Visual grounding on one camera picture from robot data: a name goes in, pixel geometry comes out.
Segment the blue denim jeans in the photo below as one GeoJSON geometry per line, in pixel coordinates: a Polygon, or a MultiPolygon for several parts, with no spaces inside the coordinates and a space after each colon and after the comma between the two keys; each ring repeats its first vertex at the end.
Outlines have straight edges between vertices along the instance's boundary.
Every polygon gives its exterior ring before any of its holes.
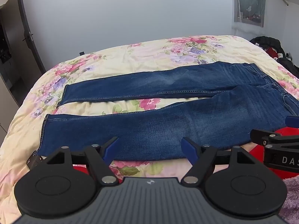
{"type": "Polygon", "coordinates": [[[156,161],[183,158],[188,137],[219,149],[250,142],[253,129],[275,131],[298,115],[298,100],[254,64],[215,62],[172,70],[138,72],[67,85],[61,105],[176,99],[161,109],[101,116],[48,114],[38,154],[62,146],[72,151],[118,138],[117,159],[156,161]]]}

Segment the black clothes pile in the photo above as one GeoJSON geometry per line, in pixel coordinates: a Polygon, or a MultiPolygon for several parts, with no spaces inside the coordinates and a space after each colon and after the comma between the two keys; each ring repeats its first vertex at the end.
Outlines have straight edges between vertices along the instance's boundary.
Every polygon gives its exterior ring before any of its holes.
{"type": "Polygon", "coordinates": [[[271,58],[276,60],[287,71],[298,78],[298,67],[293,64],[289,57],[287,57],[278,39],[267,36],[258,36],[251,39],[250,42],[262,48],[271,58]]]}

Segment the floral yellow bed quilt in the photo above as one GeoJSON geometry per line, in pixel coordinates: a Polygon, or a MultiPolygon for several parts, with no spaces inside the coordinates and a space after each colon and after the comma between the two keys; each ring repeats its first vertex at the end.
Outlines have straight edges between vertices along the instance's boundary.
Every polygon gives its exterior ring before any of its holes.
{"type": "Polygon", "coordinates": [[[67,84],[217,61],[254,63],[298,97],[298,79],[294,75],[261,48],[231,35],[198,35],[118,46],[62,62],[47,71],[11,117],[7,135],[1,139],[1,223],[13,223],[20,217],[14,186],[28,172],[26,161],[39,147],[47,114],[107,115],[159,109],[173,103],[172,99],[146,99],[58,106],[67,84]]]}

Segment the dark brown door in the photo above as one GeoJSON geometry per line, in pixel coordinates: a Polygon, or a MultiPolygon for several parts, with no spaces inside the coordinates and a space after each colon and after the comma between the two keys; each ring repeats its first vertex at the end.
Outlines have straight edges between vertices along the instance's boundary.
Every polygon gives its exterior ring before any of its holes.
{"type": "Polygon", "coordinates": [[[1,8],[1,22],[10,52],[20,74],[40,77],[46,70],[33,40],[23,0],[8,0],[1,8]]]}

